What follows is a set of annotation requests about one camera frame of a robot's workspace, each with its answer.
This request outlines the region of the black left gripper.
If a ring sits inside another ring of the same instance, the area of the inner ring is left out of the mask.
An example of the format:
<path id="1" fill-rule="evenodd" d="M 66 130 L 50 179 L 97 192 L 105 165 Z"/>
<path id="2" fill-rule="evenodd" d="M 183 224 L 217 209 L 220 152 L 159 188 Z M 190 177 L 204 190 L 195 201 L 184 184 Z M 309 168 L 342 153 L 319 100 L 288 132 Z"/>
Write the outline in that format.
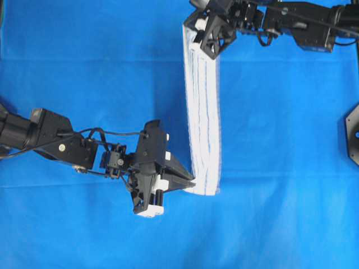
<path id="1" fill-rule="evenodd" d="M 160 120 L 144 125 L 136 147 L 130 176 L 134 214 L 155 217 L 164 213 L 163 196 L 167 192 L 195 186 L 194 176 L 171 155 L 166 159 L 168 136 Z"/>

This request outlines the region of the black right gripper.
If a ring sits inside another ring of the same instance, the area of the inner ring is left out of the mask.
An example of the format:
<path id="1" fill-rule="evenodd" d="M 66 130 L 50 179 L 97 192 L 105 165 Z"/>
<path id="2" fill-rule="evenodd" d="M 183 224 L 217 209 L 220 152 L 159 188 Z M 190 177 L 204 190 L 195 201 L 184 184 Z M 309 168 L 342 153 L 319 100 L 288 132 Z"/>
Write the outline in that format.
<path id="1" fill-rule="evenodd" d="M 233 22 L 238 1 L 190 1 L 195 10 L 185 19 L 183 27 L 195 33 L 192 43 L 215 60 L 236 39 Z"/>

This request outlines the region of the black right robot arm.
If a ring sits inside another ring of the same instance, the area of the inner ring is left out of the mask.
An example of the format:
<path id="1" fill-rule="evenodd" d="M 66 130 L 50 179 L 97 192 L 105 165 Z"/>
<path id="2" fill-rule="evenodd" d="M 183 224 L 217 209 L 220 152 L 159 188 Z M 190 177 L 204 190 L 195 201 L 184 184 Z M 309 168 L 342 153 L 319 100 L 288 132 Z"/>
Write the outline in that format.
<path id="1" fill-rule="evenodd" d="M 303 50 L 332 52 L 336 39 L 358 42 L 358 4 L 325 7 L 310 2 L 191 1 L 195 11 L 184 26 L 194 43 L 216 59 L 237 33 L 256 36 L 263 47 L 286 34 Z"/>

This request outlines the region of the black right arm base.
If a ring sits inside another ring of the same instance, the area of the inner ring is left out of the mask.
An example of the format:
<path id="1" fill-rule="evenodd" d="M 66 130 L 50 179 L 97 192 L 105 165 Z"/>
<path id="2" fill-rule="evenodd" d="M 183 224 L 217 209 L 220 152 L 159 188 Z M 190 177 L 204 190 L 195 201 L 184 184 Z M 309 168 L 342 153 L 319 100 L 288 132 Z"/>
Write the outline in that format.
<path id="1" fill-rule="evenodd" d="M 358 103 L 344 114 L 345 146 L 348 158 L 358 167 Z"/>

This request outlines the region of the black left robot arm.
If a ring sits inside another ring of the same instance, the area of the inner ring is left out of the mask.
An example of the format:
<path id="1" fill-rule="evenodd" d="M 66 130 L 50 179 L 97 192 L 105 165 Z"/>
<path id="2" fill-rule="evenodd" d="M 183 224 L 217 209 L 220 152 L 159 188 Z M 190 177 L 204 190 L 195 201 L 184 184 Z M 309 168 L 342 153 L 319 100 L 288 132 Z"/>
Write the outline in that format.
<path id="1" fill-rule="evenodd" d="M 95 127 L 74 131 L 67 117 L 43 108 L 34 109 L 29 119 L 1 106 L 1 159 L 29 151 L 71 165 L 81 174 L 122 179 L 133 203 L 133 212 L 142 217 L 164 213 L 167 192 L 192 188 L 194 176 L 167 150 L 169 134 L 159 120 L 145 123 L 136 151 L 110 143 L 108 132 Z"/>

